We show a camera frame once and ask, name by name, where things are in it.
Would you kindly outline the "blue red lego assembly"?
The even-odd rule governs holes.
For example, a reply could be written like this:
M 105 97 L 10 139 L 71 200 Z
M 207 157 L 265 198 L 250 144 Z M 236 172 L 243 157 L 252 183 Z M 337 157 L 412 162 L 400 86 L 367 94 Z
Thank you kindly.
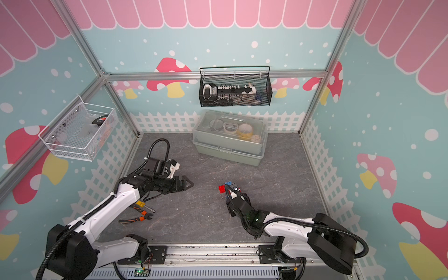
M 219 186 L 220 193 L 227 193 L 228 195 L 237 195 L 241 193 L 237 183 L 226 182 L 224 185 Z

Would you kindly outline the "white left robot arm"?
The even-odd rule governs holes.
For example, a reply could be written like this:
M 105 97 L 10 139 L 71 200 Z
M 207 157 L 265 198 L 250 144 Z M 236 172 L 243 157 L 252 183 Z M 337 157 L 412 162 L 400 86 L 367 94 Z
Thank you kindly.
M 138 263 L 149 261 L 148 241 L 137 234 L 103 243 L 97 239 L 124 210 L 149 192 L 170 194 L 186 191 L 193 185 L 186 176 L 145 178 L 132 175 L 121 178 L 114 191 L 88 213 L 49 231 L 45 257 L 35 278 L 43 279 L 45 271 L 50 270 L 65 280 L 84 280 L 95 269 L 122 259 Z

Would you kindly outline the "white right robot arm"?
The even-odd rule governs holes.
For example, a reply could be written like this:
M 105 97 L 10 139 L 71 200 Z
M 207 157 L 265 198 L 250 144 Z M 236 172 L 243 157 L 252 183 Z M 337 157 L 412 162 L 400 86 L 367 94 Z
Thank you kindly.
M 369 253 L 363 238 L 345 229 L 324 213 L 299 219 L 256 210 L 247 194 L 226 185 L 227 209 L 238 217 L 244 230 L 253 238 L 275 237 L 268 256 L 280 263 L 303 265 L 307 259 L 321 260 L 338 273 L 350 275 L 356 259 Z

